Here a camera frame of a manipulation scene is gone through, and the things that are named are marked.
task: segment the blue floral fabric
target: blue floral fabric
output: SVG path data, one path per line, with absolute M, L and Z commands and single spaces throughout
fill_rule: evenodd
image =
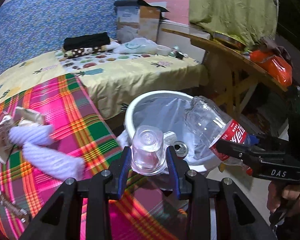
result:
M 116 36 L 116 0 L 11 0 L 0 8 L 0 74 L 66 37 L 108 32 Z

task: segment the small bottle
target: small bottle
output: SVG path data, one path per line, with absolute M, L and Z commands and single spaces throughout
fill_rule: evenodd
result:
M 152 176 L 166 167 L 162 131 L 153 126 L 141 125 L 132 139 L 131 168 L 139 174 Z
M 171 57 L 176 57 L 177 56 L 177 52 L 179 52 L 179 47 L 178 46 L 174 46 L 172 48 L 172 50 L 169 52 L 169 56 Z

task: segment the cardboard box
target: cardboard box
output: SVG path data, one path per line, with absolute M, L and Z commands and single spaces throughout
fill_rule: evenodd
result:
M 126 43 L 134 38 L 157 41 L 161 10 L 148 6 L 117 7 L 117 39 Z

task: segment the coca-cola label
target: coca-cola label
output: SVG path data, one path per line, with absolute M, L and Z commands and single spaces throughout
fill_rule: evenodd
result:
M 230 121 L 230 125 L 220 138 L 235 143 L 243 143 L 247 135 L 248 133 L 245 131 L 245 129 L 236 120 L 232 119 Z M 212 145 L 210 150 L 212 150 L 212 152 L 222 161 L 225 161 L 229 158 L 228 155 L 219 153 L 217 151 L 216 144 Z

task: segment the trash bin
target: trash bin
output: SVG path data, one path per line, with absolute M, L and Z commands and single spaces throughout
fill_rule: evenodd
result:
M 135 127 L 150 125 L 162 132 L 173 131 L 178 141 L 188 147 L 185 160 L 190 169 L 207 172 L 217 167 L 221 161 L 202 143 L 200 138 L 191 133 L 184 122 L 185 109 L 190 107 L 192 96 L 176 91 L 152 91 L 135 98 L 125 115 L 125 129 L 132 141 Z

